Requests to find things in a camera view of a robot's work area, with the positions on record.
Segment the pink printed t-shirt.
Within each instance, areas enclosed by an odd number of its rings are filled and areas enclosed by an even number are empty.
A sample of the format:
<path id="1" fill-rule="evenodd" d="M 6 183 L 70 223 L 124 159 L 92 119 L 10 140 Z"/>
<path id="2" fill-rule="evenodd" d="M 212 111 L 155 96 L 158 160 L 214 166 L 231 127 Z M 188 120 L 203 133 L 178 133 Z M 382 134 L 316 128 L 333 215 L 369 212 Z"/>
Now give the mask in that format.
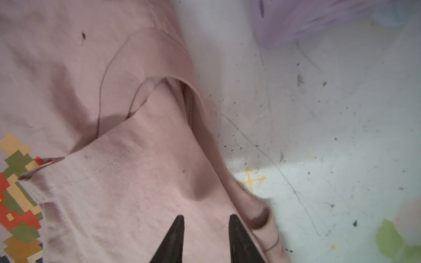
<path id="1" fill-rule="evenodd" d="M 289 257 L 230 175 L 172 1 L 1 2 L 1 262 L 231 260 L 229 218 Z"/>

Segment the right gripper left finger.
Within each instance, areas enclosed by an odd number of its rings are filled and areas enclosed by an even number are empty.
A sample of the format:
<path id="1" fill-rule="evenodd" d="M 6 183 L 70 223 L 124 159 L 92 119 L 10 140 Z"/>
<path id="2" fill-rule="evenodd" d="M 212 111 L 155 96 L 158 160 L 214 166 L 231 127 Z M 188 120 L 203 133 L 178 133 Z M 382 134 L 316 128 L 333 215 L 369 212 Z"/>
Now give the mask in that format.
<path id="1" fill-rule="evenodd" d="M 182 263 L 185 221 L 176 216 L 150 263 Z"/>

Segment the lavender plastic laundry basket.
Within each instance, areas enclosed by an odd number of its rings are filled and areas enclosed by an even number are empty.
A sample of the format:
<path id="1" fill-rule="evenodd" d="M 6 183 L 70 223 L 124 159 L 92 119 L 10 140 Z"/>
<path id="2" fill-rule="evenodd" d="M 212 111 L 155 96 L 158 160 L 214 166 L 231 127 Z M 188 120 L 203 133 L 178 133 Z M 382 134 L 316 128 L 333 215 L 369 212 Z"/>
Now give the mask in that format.
<path id="1" fill-rule="evenodd" d="M 375 14 L 385 24 L 399 24 L 415 1 L 310 0 L 250 1 L 255 37 L 263 48 L 299 41 L 331 27 Z"/>

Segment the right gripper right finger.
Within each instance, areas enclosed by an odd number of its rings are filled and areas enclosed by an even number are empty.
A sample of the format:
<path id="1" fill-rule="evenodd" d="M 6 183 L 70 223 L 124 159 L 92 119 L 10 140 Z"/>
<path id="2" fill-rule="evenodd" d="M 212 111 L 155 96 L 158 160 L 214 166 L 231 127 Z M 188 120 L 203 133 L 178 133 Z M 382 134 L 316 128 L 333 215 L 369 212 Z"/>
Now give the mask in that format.
<path id="1" fill-rule="evenodd" d="M 240 218 L 235 214 L 229 219 L 229 242 L 232 263 L 265 263 Z"/>

